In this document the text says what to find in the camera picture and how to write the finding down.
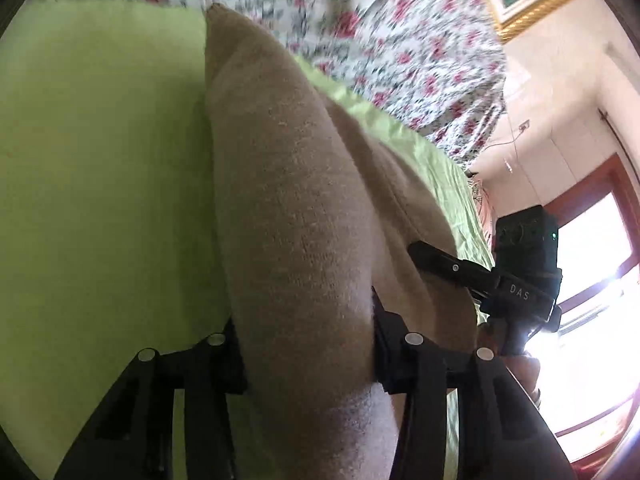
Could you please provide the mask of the right hand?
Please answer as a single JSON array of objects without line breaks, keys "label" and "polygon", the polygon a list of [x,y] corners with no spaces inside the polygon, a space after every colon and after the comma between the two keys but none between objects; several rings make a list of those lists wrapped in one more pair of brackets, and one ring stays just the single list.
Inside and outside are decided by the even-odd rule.
[{"label": "right hand", "polygon": [[536,407],[540,408],[541,392],[537,386],[540,362],[528,353],[520,354],[519,356],[500,356],[498,340],[495,337],[494,330],[488,323],[480,324],[477,327],[477,345],[490,349],[502,359],[503,364],[518,380]]}]

